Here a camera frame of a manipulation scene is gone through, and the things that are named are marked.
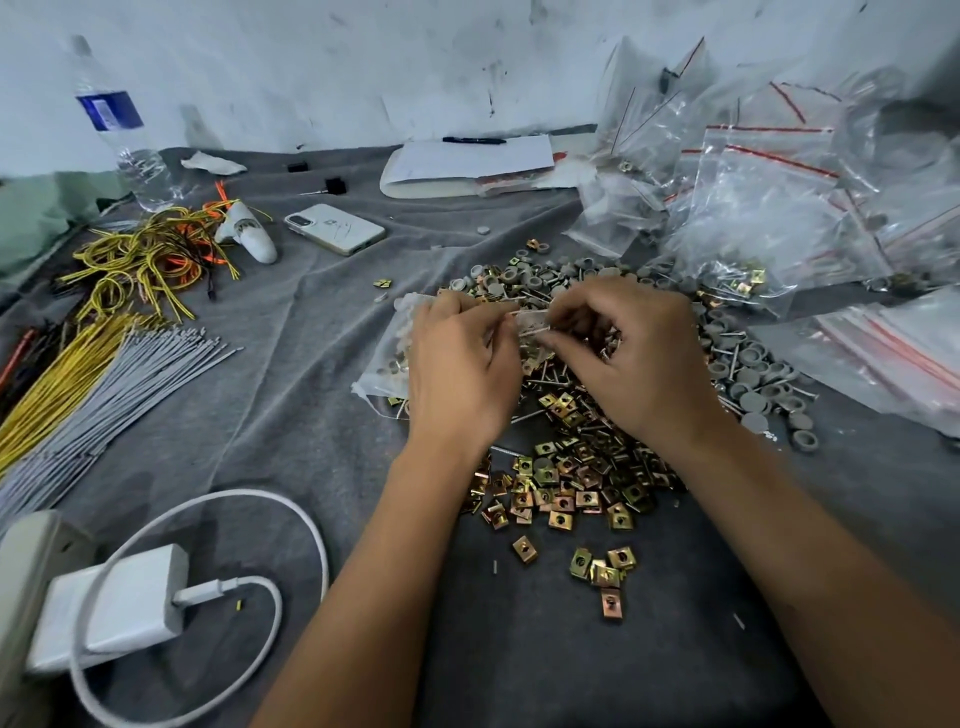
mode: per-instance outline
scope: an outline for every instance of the pen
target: pen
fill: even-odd
[[[451,144],[506,144],[506,139],[496,139],[490,136],[470,137],[470,136],[445,136],[444,141]]]

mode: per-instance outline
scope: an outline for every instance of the white smartphone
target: white smartphone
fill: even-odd
[[[313,205],[287,215],[283,222],[338,255],[353,255],[387,236],[379,225],[330,205]]]

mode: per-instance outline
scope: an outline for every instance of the green fabric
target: green fabric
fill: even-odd
[[[0,186],[0,289],[11,290],[52,252],[66,232],[100,213],[98,197],[127,194],[116,172],[57,172]]]

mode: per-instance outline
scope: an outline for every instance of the forearm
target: forearm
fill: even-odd
[[[838,726],[958,724],[960,642],[729,418],[675,467],[731,545]]]
[[[410,723],[430,606],[476,462],[408,445],[251,728]]]

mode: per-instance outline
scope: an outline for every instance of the plastic water bottle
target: plastic water bottle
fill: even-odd
[[[143,120],[126,91],[93,58],[83,36],[71,37],[74,90],[93,128],[117,155],[120,175],[140,206],[158,212],[180,198],[170,168],[154,150],[143,129]]]

